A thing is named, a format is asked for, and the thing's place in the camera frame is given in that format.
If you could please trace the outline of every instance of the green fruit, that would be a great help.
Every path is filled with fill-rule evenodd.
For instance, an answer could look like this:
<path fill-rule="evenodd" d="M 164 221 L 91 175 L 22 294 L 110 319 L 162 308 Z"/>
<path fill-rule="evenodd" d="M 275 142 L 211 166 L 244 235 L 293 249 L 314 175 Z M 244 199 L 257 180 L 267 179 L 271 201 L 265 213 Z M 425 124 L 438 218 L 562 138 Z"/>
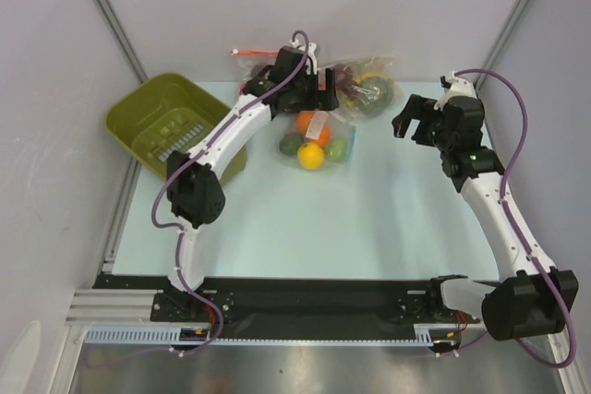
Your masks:
<path fill-rule="evenodd" d="M 287 133 L 279 142 L 279 151 L 286 156 L 293 157 L 297 154 L 299 147 L 304 145 L 304 136 L 299 133 Z"/>
<path fill-rule="evenodd" d="M 344 138 L 334 138 L 324 147 L 327 159 L 330 161 L 343 162 L 347 160 L 349 144 Z"/>

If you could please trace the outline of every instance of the gray floor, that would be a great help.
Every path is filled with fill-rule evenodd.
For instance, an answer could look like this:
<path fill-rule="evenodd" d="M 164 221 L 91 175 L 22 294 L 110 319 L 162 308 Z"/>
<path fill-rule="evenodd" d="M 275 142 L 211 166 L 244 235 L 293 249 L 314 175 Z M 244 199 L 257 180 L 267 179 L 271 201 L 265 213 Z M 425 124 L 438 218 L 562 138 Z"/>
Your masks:
<path fill-rule="evenodd" d="M 94 365 L 137 349 L 93 345 L 83 355 Z M 75 380 L 71 394 L 564 392 L 557 371 L 515 343 L 490 339 L 439 359 L 425 349 L 378 347 L 213 346 L 181 360 L 150 352 L 102 369 L 78 364 Z"/>

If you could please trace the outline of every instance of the white tabletop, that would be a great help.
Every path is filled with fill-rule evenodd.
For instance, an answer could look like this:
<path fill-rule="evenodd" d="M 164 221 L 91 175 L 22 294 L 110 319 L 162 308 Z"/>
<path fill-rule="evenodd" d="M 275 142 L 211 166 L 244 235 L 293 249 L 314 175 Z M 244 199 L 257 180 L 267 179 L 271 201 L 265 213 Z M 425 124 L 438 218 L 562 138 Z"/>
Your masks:
<path fill-rule="evenodd" d="M 228 104 L 235 83 L 201 83 Z M 278 159 L 286 127 L 278 117 L 247 144 L 247 168 L 224 189 L 222 216 L 203 242 L 207 275 L 306 279 L 430 279 L 464 274 L 496 280 L 496 263 L 476 216 L 441 170 L 439 152 L 392 135 L 408 95 L 441 95 L 436 83 L 401 83 L 404 100 L 356 122 L 351 160 L 304 171 Z M 114 274 L 167 275 L 176 232 L 151 225 L 162 181 L 143 168 L 117 253 Z M 162 221 L 173 219 L 164 200 Z"/>

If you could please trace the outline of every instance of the yellow lemon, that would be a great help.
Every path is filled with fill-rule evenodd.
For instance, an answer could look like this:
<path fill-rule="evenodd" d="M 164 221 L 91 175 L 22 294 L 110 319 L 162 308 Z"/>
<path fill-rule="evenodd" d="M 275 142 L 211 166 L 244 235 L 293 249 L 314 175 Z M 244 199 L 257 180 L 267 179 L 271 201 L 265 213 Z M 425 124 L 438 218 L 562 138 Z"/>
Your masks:
<path fill-rule="evenodd" d="M 324 163 L 324 150 L 318 143 L 308 142 L 297 150 L 297 159 L 307 170 L 315 170 Z"/>

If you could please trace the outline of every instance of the olive green basket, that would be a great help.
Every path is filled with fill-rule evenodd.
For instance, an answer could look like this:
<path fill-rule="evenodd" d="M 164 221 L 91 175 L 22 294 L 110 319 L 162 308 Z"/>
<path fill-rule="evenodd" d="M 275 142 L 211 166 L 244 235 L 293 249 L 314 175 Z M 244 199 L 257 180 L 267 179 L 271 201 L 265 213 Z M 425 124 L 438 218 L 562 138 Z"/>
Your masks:
<path fill-rule="evenodd" d="M 104 124 L 141 164 L 166 179 L 166 160 L 187 152 L 228 114 L 230 108 L 193 82 L 174 73 L 151 78 L 113 106 Z M 222 185 L 245 169 L 242 148 L 223 173 Z"/>

